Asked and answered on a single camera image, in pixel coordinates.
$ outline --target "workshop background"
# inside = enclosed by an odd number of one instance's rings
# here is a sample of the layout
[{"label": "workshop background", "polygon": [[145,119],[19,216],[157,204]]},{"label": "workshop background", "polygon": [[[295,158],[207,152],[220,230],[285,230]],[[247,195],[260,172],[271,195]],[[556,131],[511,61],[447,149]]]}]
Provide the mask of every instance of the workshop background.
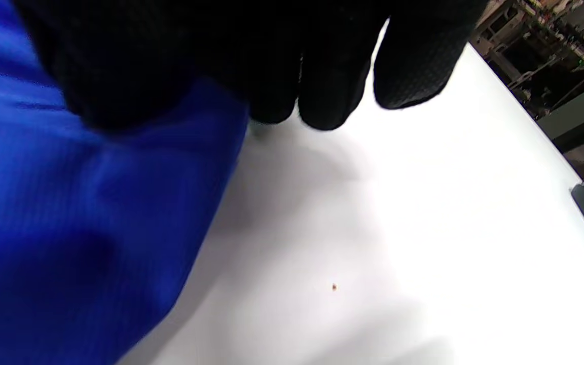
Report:
[{"label": "workshop background", "polygon": [[470,43],[584,179],[584,0],[491,0]]}]

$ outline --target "glove finger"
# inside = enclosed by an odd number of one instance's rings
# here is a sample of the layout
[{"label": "glove finger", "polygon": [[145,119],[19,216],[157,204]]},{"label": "glove finger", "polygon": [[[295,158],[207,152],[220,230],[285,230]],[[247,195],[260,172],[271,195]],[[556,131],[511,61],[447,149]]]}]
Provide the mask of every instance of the glove finger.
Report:
[{"label": "glove finger", "polygon": [[374,67],[383,108],[428,101],[447,83],[487,0],[396,2]]},{"label": "glove finger", "polygon": [[167,0],[15,0],[69,110],[103,130],[143,123],[188,87],[188,33]]},{"label": "glove finger", "polygon": [[255,2],[248,23],[248,99],[251,118],[283,122],[294,110],[301,69],[301,11],[296,3]]},{"label": "glove finger", "polygon": [[310,127],[329,131],[361,101],[386,13],[375,2],[326,0],[306,12],[299,113]]}]

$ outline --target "black glove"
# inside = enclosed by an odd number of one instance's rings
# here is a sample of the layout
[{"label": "black glove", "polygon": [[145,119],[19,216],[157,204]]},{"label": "black glove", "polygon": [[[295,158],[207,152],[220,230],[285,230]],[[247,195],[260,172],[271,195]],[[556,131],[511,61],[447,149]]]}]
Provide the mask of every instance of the black glove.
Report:
[{"label": "black glove", "polygon": [[371,53],[384,108],[445,86],[487,0],[13,0],[70,111],[104,130],[167,111],[199,75],[249,102],[262,123],[299,100],[311,127],[342,125],[359,104]]}]

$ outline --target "blue fabric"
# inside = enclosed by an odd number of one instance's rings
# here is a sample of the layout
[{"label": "blue fabric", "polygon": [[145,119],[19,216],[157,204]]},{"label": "blue fabric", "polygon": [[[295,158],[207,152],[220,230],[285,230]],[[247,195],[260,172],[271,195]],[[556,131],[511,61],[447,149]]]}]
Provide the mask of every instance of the blue fabric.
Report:
[{"label": "blue fabric", "polygon": [[88,131],[0,0],[0,365],[108,365],[146,335],[186,281],[246,120],[199,80],[142,129]]}]

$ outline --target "white table surface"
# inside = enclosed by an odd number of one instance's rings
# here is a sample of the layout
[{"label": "white table surface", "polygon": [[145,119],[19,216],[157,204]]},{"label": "white table surface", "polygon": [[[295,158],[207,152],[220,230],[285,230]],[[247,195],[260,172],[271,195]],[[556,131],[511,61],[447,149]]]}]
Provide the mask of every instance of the white table surface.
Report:
[{"label": "white table surface", "polygon": [[422,106],[369,85],[336,132],[248,137],[180,300],[121,364],[584,364],[579,181],[469,46]]}]

